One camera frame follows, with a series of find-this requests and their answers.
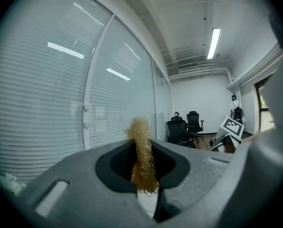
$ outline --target sponge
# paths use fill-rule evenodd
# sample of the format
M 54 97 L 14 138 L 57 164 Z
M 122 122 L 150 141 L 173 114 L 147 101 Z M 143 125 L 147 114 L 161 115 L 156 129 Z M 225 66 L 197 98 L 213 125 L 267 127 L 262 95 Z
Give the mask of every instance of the sponge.
M 156 170 L 147 120 L 135 117 L 125 133 L 128 139 L 135 140 L 137 151 L 137 162 L 133 167 L 131 182 L 137 185 L 138 191 L 156 192 L 158 182 L 155 177 Z

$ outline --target window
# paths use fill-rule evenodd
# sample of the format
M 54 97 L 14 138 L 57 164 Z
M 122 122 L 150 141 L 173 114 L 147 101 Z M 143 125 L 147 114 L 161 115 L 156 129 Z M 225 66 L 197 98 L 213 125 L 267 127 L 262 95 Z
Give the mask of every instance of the window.
M 167 121 L 171 91 L 158 74 Z M 151 56 L 96 1 L 16 0 L 1 21 L 0 174 L 27 183 L 87 146 L 126 139 L 136 116 L 156 138 L 155 104 Z
M 85 83 L 110 17 L 92 0 L 12 5 L 0 23 L 0 174 L 29 182 L 84 150 Z
M 150 136 L 156 138 L 152 59 L 117 18 L 99 49 L 89 106 L 91 148 L 126 139 L 124 130 L 136 116 L 147 119 Z
M 153 73 L 156 101 L 157 139 L 166 141 L 168 130 L 166 123 L 171 119 L 172 114 L 171 89 L 155 61 L 153 61 Z
M 264 98 L 261 95 L 261 91 L 264 88 L 264 84 L 267 82 L 269 77 L 261 80 L 260 82 L 255 84 L 257 97 L 258 97 L 258 103 L 259 103 L 259 131 L 263 132 L 270 128 L 274 127 L 274 121 L 273 117 L 271 116 L 268 106 L 265 103 Z

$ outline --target fluorescent light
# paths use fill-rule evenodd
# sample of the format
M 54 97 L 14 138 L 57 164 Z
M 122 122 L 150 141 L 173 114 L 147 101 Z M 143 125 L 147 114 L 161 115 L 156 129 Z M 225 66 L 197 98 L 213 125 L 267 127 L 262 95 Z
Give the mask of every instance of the fluorescent light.
M 114 75 L 117 75 L 117 76 L 119 76 L 120 78 L 123 78 L 123 79 L 125 79 L 125 80 L 130 80 L 130 78 L 125 77 L 124 75 L 120 74 L 119 72 L 114 71 L 113 69 L 108 68 L 107 71 L 110 72 L 110 73 L 112 73 L 112 74 L 114 74 Z
M 220 31 L 221 30 L 219 28 L 213 29 L 212 41 L 211 41 L 211 46 L 210 46 L 210 50 L 209 50 L 207 59 L 213 58 Z
M 84 58 L 84 55 L 82 55 L 82 54 L 80 54 L 80 53 L 78 53 L 78 52 L 69 50 L 69 49 L 67 49 L 67 48 L 65 48 L 65 47 L 56 45 L 56 44 L 51 43 L 51 42 L 48 42 L 48 43 L 47 43 L 47 46 L 48 46 L 49 48 L 53 48 L 53 49 L 56 49 L 56 50 L 58 50 L 58 51 L 63 51 L 63 52 L 65 52 L 65 53 L 67 53 L 67 54 L 73 55 L 73 56 L 75 56 L 75 57 L 79 57 L 79 58 L 81 58 L 81 59 Z

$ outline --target office chair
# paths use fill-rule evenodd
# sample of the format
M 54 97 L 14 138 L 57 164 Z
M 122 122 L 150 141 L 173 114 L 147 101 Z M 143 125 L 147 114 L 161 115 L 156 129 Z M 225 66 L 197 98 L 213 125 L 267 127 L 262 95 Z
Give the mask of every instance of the office chair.
M 167 122 L 167 125 L 170 131 L 168 142 L 190 148 L 196 147 L 195 144 L 193 144 L 193 138 L 192 141 L 188 141 L 189 135 L 186 131 L 186 123 L 183 118 L 179 116 L 178 112 L 175 112 L 174 117 Z
M 199 126 L 199 114 L 196 111 L 191 111 L 189 114 L 187 114 L 187 119 L 188 119 L 188 134 L 190 136 L 193 136 L 196 138 L 197 142 L 199 142 L 199 135 L 197 134 L 198 132 L 203 131 L 203 123 L 202 122 L 202 127 Z

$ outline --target wall pipe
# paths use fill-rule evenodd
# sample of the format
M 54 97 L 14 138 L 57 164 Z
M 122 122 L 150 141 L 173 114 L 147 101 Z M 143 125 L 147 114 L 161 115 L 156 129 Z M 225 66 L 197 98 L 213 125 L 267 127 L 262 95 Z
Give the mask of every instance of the wall pipe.
M 187 60 L 187 59 L 191 59 L 191 58 L 195 58 L 195 57 L 201 57 L 201 56 L 206 56 L 206 55 L 207 54 L 200 54 L 200 55 L 196 55 L 196 56 L 192 56 L 192 57 L 186 57 L 186 58 L 183 58 L 183 59 L 180 59 L 180 60 L 176 60 L 174 62 L 167 63 L 166 65 L 170 65 L 172 63 L 177 63 L 177 62 L 184 61 L 184 60 Z
M 169 76 L 169 79 L 180 79 L 180 78 L 185 78 L 185 77 L 191 77 L 194 76 L 195 74 L 197 75 L 201 75 L 199 73 L 206 73 L 206 72 L 219 72 L 219 73 L 226 73 L 227 68 L 204 68 L 201 70 L 195 70 L 195 71 L 190 71 L 187 73 L 182 73 L 182 74 L 178 74 L 178 75 L 173 75 L 173 76 Z
M 256 75 L 253 76 L 252 78 L 248 79 L 247 81 L 244 81 L 244 82 L 242 83 L 242 85 L 244 85 L 244 84 L 250 82 L 251 80 L 255 79 L 256 77 L 258 77 L 258 76 L 259 76 L 260 74 L 262 74 L 264 71 L 266 71 L 267 69 L 269 69 L 269 68 L 270 68 L 271 66 L 273 66 L 275 63 L 277 63 L 282 57 L 283 57 L 283 53 L 282 53 L 275 61 L 273 61 L 270 65 L 266 66 L 265 69 L 263 69 L 262 71 L 260 71 L 258 74 L 256 74 Z
M 228 62 L 227 60 L 210 60 L 210 61 L 198 61 L 198 63 L 205 63 L 206 65 L 215 65 L 217 63 L 224 63 L 224 62 Z M 184 65 L 189 65 L 195 62 L 189 62 L 189 63 L 182 63 L 182 64 L 178 64 L 178 65 L 174 65 L 174 66 L 168 66 L 167 69 L 172 69 L 172 68 L 177 68 L 178 66 L 184 66 Z
M 229 85 L 226 86 L 227 89 L 238 86 L 240 82 L 247 76 L 249 76 L 253 71 L 261 68 L 263 61 L 268 57 L 268 55 L 272 54 L 274 51 L 278 49 L 278 43 L 273 44 L 266 54 L 265 57 L 257 60 L 251 67 L 249 67 L 246 71 L 244 71 L 239 77 L 237 77 L 234 81 L 232 81 Z
M 230 73 L 230 70 L 229 70 L 229 69 L 227 69 L 227 74 L 228 74 L 230 83 L 232 83 L 232 81 L 233 81 L 235 78 L 234 78 L 233 75 Z M 240 91 L 240 88 L 239 88 L 238 86 L 235 87 L 235 95 L 236 95 L 238 101 L 242 104 L 241 91 Z
M 189 78 L 189 77 L 195 77 L 195 76 L 201 76 L 201 75 L 220 74 L 220 73 L 225 73 L 225 72 L 219 72 L 219 71 L 211 72 L 211 71 L 208 71 L 208 72 L 202 72 L 202 73 L 193 74 L 193 75 L 182 76 L 181 78 Z

